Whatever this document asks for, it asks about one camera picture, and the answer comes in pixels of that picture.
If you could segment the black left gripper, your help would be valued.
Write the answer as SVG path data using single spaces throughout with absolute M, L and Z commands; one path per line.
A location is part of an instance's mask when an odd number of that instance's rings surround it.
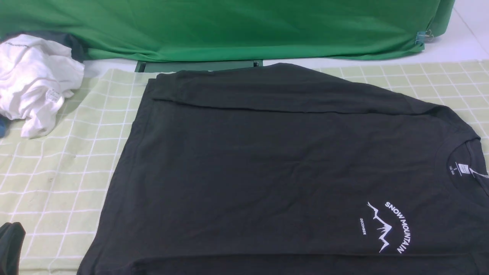
M 19 222 L 4 223 L 0 228 L 0 274 L 18 275 L 26 231 Z

